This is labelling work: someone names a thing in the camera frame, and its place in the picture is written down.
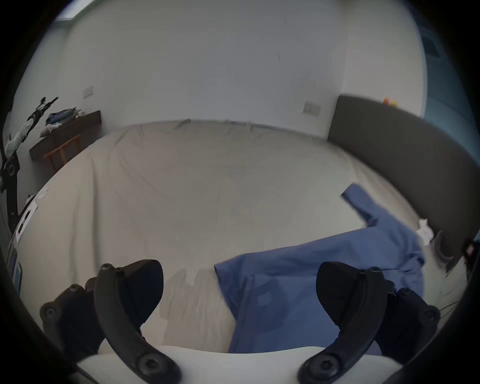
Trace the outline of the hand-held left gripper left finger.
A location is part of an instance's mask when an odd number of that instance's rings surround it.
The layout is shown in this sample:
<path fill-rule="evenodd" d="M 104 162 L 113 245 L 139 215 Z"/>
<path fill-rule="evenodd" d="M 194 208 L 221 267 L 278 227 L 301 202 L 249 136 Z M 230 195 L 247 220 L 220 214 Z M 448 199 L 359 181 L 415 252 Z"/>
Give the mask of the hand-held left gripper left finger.
<path fill-rule="evenodd" d="M 85 286 L 70 285 L 40 308 L 47 338 L 69 360 L 96 356 L 106 340 L 117 357 L 150 384 L 178 384 L 182 372 L 170 357 L 150 345 L 141 326 L 158 306 L 164 288 L 159 261 L 145 259 L 124 267 L 100 266 Z"/>

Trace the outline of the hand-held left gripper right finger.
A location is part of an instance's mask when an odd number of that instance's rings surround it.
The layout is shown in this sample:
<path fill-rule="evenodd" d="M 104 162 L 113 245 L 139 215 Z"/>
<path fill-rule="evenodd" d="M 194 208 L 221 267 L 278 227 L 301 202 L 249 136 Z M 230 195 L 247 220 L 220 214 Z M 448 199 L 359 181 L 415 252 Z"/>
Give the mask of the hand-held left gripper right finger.
<path fill-rule="evenodd" d="M 410 288 L 396 290 L 378 267 L 356 269 L 339 261 L 324 262 L 317 273 L 316 293 L 339 335 L 301 365 L 301 384 L 333 383 L 373 342 L 383 357 L 408 363 L 437 332 L 440 310 Z"/>

